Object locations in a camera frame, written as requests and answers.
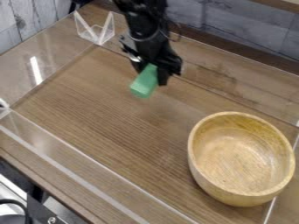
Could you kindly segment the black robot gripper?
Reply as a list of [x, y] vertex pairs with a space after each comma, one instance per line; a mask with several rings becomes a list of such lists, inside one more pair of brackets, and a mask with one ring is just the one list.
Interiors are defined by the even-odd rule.
[[124, 33], [119, 42], [121, 50], [138, 73], [144, 70], [148, 63], [158, 66], [158, 84], [166, 86], [171, 74], [182, 74], [183, 59], [170, 44], [168, 31], [159, 31], [150, 38], [132, 38], [129, 32]]

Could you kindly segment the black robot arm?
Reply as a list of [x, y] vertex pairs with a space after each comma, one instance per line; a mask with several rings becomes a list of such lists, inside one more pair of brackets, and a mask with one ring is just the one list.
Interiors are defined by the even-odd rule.
[[138, 72], [152, 64], [158, 68], [158, 84], [166, 86], [174, 74], [180, 75], [183, 59], [171, 46], [167, 0], [111, 0], [123, 14], [127, 32], [119, 38]]

